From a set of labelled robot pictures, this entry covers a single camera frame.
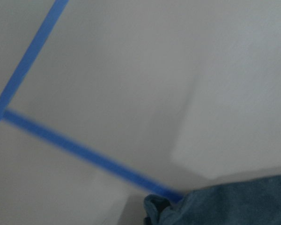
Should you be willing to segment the black printed t-shirt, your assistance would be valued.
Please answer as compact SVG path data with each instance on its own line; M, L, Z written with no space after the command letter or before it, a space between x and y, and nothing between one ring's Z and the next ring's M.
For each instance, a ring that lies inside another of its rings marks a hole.
M144 199L146 225L281 225L281 175Z

